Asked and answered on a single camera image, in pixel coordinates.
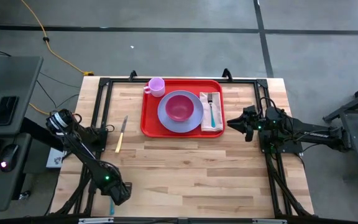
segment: wood grain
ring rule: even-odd
[[[75,111],[82,115],[83,126],[90,125],[98,83],[99,77],[84,77]],[[283,80],[271,78],[268,85],[270,97],[290,114]],[[129,117],[120,153],[114,153],[119,137],[119,131],[115,131],[109,134],[102,160],[118,166],[124,181],[133,183],[132,197],[115,207],[115,216],[273,217],[265,158],[260,153],[258,138],[245,142],[244,136],[231,128],[215,139],[145,137],[140,130],[143,86],[115,83],[112,89],[107,123],[120,130],[124,117]],[[226,119],[238,117],[243,107],[255,104],[251,85],[222,84],[222,87]],[[289,188],[302,206],[313,213],[302,163],[289,154],[283,155],[283,163]],[[51,212],[58,210],[75,190],[80,173],[81,162],[75,156],[64,161]],[[284,211],[280,190],[278,195]],[[92,215],[109,216],[109,208],[110,198],[100,195],[98,190]]]

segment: yellow cable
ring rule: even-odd
[[[40,25],[42,32],[44,33],[44,37],[48,37],[47,33],[44,29],[44,26],[41,24],[40,20],[38,19],[37,15],[35,15],[34,11],[30,8],[30,6],[25,3],[24,0],[22,0],[23,4],[29,9],[29,11],[32,13],[32,15],[35,17],[35,19],[37,20],[38,24]],[[52,53],[54,56],[56,56],[57,58],[59,58],[60,60],[66,62],[67,64],[69,64],[71,67],[75,68],[76,70],[78,70],[79,72],[81,72],[83,75],[87,76],[87,75],[93,75],[93,72],[86,72],[86,71],[82,71],[81,69],[79,69],[77,66],[73,65],[71,62],[65,60],[64,58],[62,58],[61,56],[59,56],[58,54],[56,54],[49,46],[49,42],[45,41],[45,43],[47,44],[48,50],[50,51],[50,53]]]
[[[45,114],[45,115],[48,115],[48,116],[49,116],[49,114],[48,114],[47,112],[44,112],[44,111],[42,111],[42,110],[36,108],[33,104],[29,103],[29,105],[30,105],[31,107],[33,107],[34,110],[38,111],[39,113],[42,113],[42,114]]]

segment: pink cup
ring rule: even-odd
[[[165,82],[162,78],[152,78],[149,85],[145,86],[144,93],[151,94],[154,97],[161,97],[165,94]]]

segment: concrete floor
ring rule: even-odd
[[[44,25],[101,27],[257,28],[252,0],[27,0]],[[358,30],[358,1],[259,0],[266,29]],[[0,24],[36,25],[18,0],[0,0]],[[259,34],[158,32],[48,32],[62,57],[97,75],[183,75],[218,77],[229,68],[235,77],[266,77]],[[267,35],[274,77],[284,78],[294,117],[323,124],[321,118],[358,90],[358,35]],[[42,71],[72,85],[82,75],[51,55],[38,31],[1,31],[0,50],[11,55],[40,55]],[[39,81],[57,103],[79,89]],[[32,102],[45,111],[53,104],[39,86]],[[62,107],[74,110],[76,98]],[[29,108],[39,124],[44,117]],[[306,175],[315,213],[358,221],[358,181],[342,176],[358,170],[353,153],[324,146],[305,153]],[[0,218],[43,215],[57,173],[27,180],[34,194],[13,202]]]

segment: teal fork handle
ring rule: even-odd
[[[215,128],[216,125],[215,125],[214,114],[212,113],[212,105],[210,105],[209,107],[211,108],[211,125],[212,125],[212,128]]]

